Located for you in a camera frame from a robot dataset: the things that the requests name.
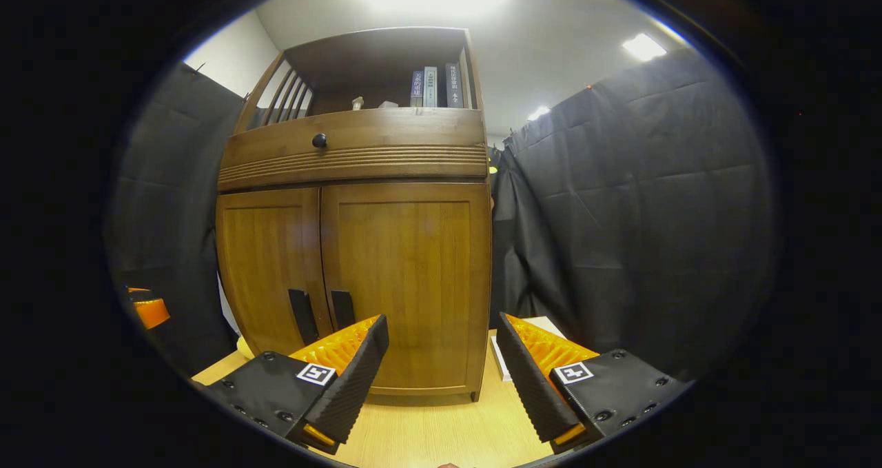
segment wooden table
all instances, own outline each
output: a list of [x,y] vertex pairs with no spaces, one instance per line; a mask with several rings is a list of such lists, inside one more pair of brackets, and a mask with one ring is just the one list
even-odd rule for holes
[[[539,442],[514,384],[502,381],[489,339],[487,345],[480,401],[472,403],[467,394],[368,396],[347,443],[335,456],[325,456],[364,468],[436,468],[448,462],[494,468],[551,455],[551,446]],[[209,385],[246,361],[233,352],[193,380]]]

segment black fabric backdrop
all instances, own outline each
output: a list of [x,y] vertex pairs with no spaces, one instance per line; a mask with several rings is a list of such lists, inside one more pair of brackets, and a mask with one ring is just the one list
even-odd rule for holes
[[105,229],[122,283],[154,290],[171,318],[152,335],[192,375],[236,349],[221,313],[214,198],[243,99],[180,63],[132,129]]
[[774,256],[749,114],[678,50],[555,106],[506,140],[493,194],[491,309],[547,315],[598,352],[678,379],[750,321]]

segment drawer knob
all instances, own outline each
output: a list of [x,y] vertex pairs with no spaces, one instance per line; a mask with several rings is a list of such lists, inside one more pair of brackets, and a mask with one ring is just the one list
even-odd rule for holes
[[328,145],[328,136],[324,135],[324,133],[317,133],[316,137],[312,138],[312,145],[315,145],[315,147],[325,147]]

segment cabinet door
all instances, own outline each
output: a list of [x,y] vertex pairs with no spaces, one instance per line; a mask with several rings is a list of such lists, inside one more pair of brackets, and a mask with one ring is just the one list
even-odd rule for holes
[[387,315],[377,394],[477,392],[489,317],[486,183],[359,183],[322,188],[325,287],[356,320]]
[[289,354],[303,347],[289,289],[308,293],[319,336],[330,334],[318,189],[221,195],[216,213],[220,276],[249,348]]

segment black handle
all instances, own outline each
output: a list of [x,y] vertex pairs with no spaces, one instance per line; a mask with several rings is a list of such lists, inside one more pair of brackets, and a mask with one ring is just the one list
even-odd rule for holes
[[300,330],[300,338],[303,345],[310,345],[318,341],[318,327],[316,318],[312,314],[312,305],[309,304],[309,295],[303,290],[288,289],[287,298],[291,301],[291,311],[297,320],[297,329]]
[[334,302],[337,330],[344,329],[356,322],[356,313],[352,309],[352,295],[349,292],[346,292],[346,290],[332,290],[331,302]]
[[312,138],[312,145],[315,145],[315,147],[325,147],[328,145],[328,136],[324,135],[324,133],[317,133],[316,137]]

